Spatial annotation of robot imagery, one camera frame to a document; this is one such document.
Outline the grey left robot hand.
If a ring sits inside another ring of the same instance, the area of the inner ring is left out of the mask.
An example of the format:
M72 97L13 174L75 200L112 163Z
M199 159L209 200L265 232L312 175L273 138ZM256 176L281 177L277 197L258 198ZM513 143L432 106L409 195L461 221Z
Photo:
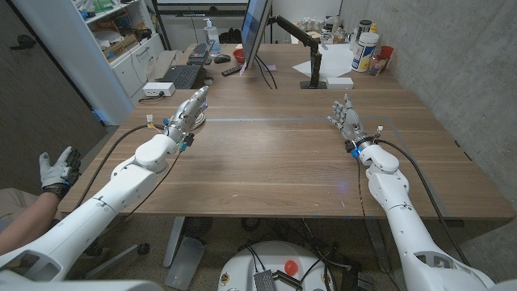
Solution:
M185 133L189 133L194 127L198 116L208 107L205 103L208 91L209 87L203 86L190 99L184 101L170 118L170 122L164 128L163 134L173 141L179 142Z

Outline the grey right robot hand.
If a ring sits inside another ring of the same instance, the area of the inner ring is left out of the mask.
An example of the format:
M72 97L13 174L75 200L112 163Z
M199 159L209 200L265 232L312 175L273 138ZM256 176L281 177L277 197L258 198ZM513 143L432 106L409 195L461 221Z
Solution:
M328 116L328 120L340 130L345 139L347 152L358 156L363 149L372 144L372 139L366 134L348 94L344 95L342 103L335 101L332 109L335 117Z

